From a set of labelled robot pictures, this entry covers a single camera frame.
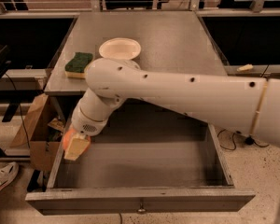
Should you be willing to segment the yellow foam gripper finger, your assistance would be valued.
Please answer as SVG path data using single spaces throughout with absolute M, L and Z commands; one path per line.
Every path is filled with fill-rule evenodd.
M 65 137 L 66 149 L 64 158 L 75 161 L 90 145 L 90 138 L 81 133 L 68 134 Z

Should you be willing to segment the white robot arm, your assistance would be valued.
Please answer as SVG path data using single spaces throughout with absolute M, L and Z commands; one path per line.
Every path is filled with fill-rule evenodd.
M 129 98 L 143 100 L 280 148 L 280 79 L 148 72 L 137 63 L 100 58 L 84 71 L 63 149 L 76 160 L 110 115 Z

